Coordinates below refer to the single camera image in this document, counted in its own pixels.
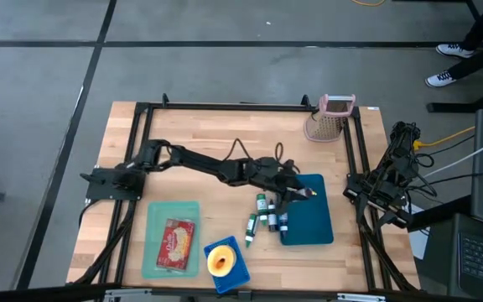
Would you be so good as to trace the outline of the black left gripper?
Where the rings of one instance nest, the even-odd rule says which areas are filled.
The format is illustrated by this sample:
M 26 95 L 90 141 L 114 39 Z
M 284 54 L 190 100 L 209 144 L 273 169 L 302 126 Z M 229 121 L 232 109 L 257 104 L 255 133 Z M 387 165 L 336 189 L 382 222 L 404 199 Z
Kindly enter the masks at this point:
M 307 200 L 309 188 L 298 180 L 299 168 L 292 159 L 284 163 L 273 157 L 261 157 L 246 165 L 246 175 L 250 185 L 270 191 L 286 191 L 276 194 L 276 214 L 282 215 L 288 210 L 290 200 Z

